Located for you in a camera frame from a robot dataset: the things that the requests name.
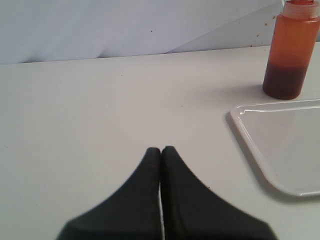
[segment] orange liquid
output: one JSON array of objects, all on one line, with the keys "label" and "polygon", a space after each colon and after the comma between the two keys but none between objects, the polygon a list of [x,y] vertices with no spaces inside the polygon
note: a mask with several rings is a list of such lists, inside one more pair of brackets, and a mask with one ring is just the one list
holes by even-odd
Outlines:
[{"label": "orange liquid", "polygon": [[299,96],[319,27],[320,17],[277,17],[263,82],[266,94],[284,100]]}]

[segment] white backdrop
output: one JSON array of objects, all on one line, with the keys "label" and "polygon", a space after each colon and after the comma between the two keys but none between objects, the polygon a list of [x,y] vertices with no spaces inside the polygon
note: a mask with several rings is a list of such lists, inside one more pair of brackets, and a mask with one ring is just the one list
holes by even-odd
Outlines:
[{"label": "white backdrop", "polygon": [[0,0],[0,64],[269,45],[280,0]]}]

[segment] bottle cap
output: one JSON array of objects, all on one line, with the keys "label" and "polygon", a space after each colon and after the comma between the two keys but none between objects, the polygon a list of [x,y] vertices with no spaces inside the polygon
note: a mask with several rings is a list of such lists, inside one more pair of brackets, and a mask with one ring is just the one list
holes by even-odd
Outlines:
[{"label": "bottle cap", "polygon": [[319,2],[314,0],[286,1],[282,15],[293,19],[314,19],[319,16]]}]

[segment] plastic tray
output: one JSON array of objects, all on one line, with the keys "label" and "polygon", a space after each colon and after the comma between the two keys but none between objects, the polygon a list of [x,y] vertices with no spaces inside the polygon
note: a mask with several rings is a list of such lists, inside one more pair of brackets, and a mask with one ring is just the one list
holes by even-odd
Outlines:
[{"label": "plastic tray", "polygon": [[230,114],[268,182],[289,195],[320,195],[320,99],[241,105]]}]

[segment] dark liquid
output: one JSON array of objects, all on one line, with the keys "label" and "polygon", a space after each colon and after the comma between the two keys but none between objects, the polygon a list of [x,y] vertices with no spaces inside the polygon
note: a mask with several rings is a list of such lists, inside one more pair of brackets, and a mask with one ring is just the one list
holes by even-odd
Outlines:
[{"label": "dark liquid", "polygon": [[295,99],[301,92],[307,69],[307,66],[280,67],[268,63],[262,87],[263,91],[276,99]]}]

